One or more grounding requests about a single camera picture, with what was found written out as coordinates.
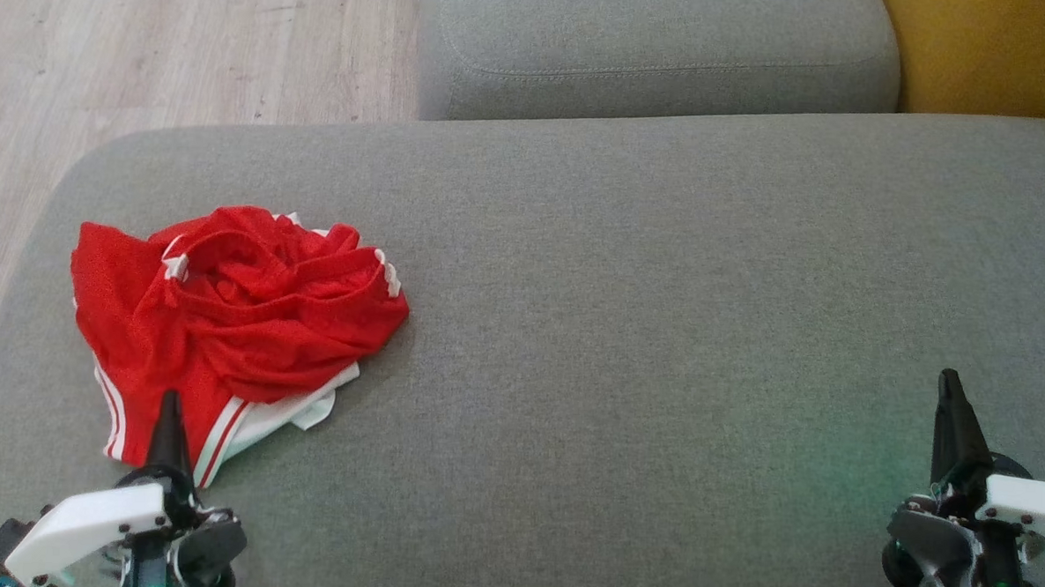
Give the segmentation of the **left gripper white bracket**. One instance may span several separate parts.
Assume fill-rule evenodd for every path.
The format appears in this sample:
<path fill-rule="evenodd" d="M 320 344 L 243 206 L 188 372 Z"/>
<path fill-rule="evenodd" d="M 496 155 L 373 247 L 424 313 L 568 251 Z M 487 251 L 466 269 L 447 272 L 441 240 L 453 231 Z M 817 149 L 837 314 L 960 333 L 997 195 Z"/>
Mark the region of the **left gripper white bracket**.
<path fill-rule="evenodd" d="M 200 501 L 180 397 L 164 391 L 145 457 L 165 467 L 46 510 L 4 556 L 5 587 L 70 587 L 67 568 L 93 554 L 117 587 L 236 587 L 232 563 L 248 539 L 233 510 Z"/>

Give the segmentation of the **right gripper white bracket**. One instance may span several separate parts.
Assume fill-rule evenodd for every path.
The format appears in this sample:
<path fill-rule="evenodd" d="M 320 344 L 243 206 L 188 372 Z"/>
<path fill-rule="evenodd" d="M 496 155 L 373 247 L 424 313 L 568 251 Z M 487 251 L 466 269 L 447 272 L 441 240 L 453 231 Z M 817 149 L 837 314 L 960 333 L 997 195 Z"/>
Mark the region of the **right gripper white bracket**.
<path fill-rule="evenodd" d="M 1041 587 L 1031 569 L 1045 568 L 1045 482 L 1011 457 L 995 461 L 1001 472 L 959 373 L 944 369 L 930 475 L 938 485 L 910 495 L 887 524 L 881 563 L 893 587 Z M 982 489 L 980 506 L 961 504 L 954 488 Z"/>

